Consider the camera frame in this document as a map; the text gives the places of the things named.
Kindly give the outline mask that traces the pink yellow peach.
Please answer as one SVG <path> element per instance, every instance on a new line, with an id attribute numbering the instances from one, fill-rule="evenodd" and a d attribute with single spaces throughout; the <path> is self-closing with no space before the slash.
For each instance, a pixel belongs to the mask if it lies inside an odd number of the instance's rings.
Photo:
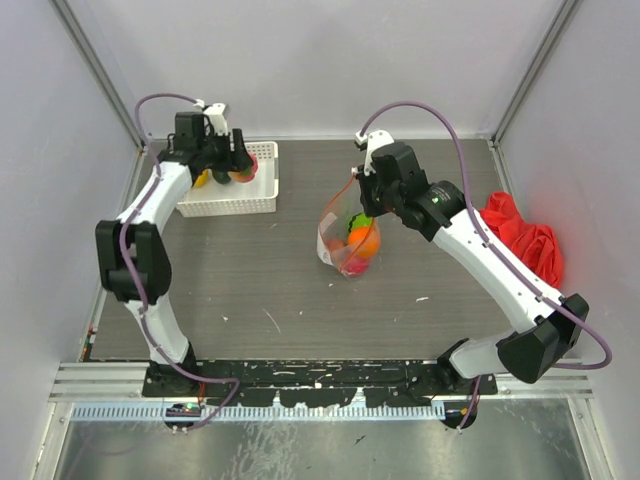
<path id="1" fill-rule="evenodd" d="M 257 157 L 254 153 L 249 153 L 249 158 L 251 160 L 251 165 L 249 167 L 247 167 L 246 169 L 239 171 L 239 172 L 234 172 L 231 171 L 229 173 L 229 177 L 237 183 L 249 183 L 251 182 L 255 176 L 256 173 L 258 171 L 258 161 L 257 161 Z"/>

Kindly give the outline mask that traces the green toy watermelon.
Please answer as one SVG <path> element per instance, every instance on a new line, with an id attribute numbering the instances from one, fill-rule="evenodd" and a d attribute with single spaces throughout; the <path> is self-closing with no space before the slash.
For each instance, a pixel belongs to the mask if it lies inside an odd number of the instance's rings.
<path id="1" fill-rule="evenodd" d="M 347 222 L 347 234 L 350 235 L 354 230 L 365 228 L 369 229 L 374 223 L 374 219 L 368 217 L 365 213 L 361 212 L 353 215 Z"/>

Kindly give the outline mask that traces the orange fruit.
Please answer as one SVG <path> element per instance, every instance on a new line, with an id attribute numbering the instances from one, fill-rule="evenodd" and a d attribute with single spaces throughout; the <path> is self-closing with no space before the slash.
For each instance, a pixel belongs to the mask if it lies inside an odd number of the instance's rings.
<path id="1" fill-rule="evenodd" d="M 347 244 L 353 248 L 356 257 L 368 260 L 378 253 L 381 237 L 374 226 L 356 227 L 349 233 Z"/>

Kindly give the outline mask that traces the clear zip top bag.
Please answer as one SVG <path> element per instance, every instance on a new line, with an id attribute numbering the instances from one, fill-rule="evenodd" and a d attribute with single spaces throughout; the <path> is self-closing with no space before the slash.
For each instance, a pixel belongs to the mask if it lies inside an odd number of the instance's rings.
<path id="1" fill-rule="evenodd" d="M 353 215 L 361 212 L 364 213 L 360 203 L 359 184 L 355 175 L 352 174 L 342 189 L 325 206 L 317 227 L 317 256 L 324 264 L 336 269 L 340 274 L 342 274 L 342 266 L 350 258 L 356 257 L 353 248 L 347 244 L 347 222 Z M 379 226 L 375 219 L 372 226 L 377 228 L 381 237 Z M 326 248 L 327 242 L 333 238 L 340 238 L 346 243 L 343 251 L 335 256 L 332 256 Z M 370 265 L 375 256 L 369 259 Z"/>

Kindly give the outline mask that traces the red apple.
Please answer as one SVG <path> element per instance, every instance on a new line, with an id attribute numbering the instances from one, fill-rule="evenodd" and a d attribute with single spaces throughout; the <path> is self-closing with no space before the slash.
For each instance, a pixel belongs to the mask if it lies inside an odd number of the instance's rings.
<path id="1" fill-rule="evenodd" d="M 352 257 L 342 266 L 341 273 L 347 277 L 356 277 L 364 274 L 369 269 L 369 266 L 369 259 Z"/>

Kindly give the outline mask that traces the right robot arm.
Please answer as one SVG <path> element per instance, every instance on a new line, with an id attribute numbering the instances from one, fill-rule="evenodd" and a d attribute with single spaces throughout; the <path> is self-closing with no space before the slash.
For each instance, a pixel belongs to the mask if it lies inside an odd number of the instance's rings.
<path id="1" fill-rule="evenodd" d="M 533 384 L 576 343 L 575 315 L 586 319 L 589 305 L 579 294 L 565 296 L 531 272 L 468 211 L 462 191 L 443 180 L 431 183 L 411 146 L 392 141 L 368 149 L 356 178 L 365 213 L 398 216 L 427 241 L 453 257 L 489 293 L 511 331 L 481 340 L 463 339 L 442 354 L 438 379 L 459 394 L 474 377 L 509 373 Z"/>

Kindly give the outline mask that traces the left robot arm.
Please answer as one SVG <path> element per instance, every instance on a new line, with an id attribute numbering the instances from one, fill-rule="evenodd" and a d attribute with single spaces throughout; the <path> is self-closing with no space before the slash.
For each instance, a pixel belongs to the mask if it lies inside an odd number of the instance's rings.
<path id="1" fill-rule="evenodd" d="M 137 197 L 116 219 L 96 226 L 99 273 L 103 288 L 140 326 L 150 351 L 150 378 L 164 379 L 176 395 L 188 396 L 207 379 L 170 303 L 172 267 L 162 232 L 202 174 L 252 172 L 254 161 L 242 131 L 228 127 L 222 104 L 177 113 L 167 148 L 149 154 L 154 167 Z"/>

